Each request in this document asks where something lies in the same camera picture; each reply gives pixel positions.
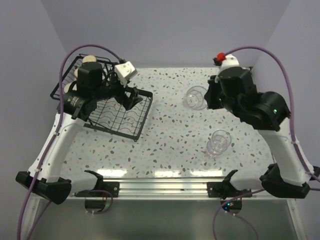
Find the clear plastic cup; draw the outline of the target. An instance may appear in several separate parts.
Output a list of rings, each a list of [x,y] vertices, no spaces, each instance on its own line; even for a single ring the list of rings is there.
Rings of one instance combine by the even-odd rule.
[[[228,147],[229,147],[229,144],[227,141],[222,141],[222,140],[211,141],[210,140],[206,144],[205,156],[207,158],[214,158],[224,153],[228,149]]]
[[[201,111],[207,108],[207,101],[205,100],[205,94],[207,90],[202,86],[191,87],[183,96],[182,104],[185,108]]]
[[[210,139],[210,145],[211,147],[215,148],[228,148],[232,143],[232,138],[229,132],[225,130],[216,130]]]

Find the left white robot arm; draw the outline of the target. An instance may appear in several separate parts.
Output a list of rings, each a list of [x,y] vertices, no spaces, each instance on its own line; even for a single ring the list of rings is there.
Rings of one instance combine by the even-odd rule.
[[[136,87],[129,87],[138,73],[130,61],[121,61],[105,72],[97,61],[83,61],[75,69],[75,78],[62,88],[63,97],[50,134],[39,156],[27,171],[17,173],[15,180],[23,187],[57,205],[72,193],[103,193],[103,177],[91,170],[71,180],[61,177],[61,169],[69,149],[97,103],[114,98],[126,110],[142,101]]]

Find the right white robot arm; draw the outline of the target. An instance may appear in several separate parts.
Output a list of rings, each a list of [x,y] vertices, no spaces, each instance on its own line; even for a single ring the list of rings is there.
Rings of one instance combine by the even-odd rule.
[[[277,198],[307,196],[311,189],[308,183],[320,175],[320,168],[311,165],[304,169],[291,138],[291,112],[279,93],[259,92],[251,72],[234,66],[210,77],[204,99],[209,109],[226,109],[258,131],[275,160],[259,177],[241,176],[232,170],[217,189],[221,197],[232,197],[246,189],[264,189]]]

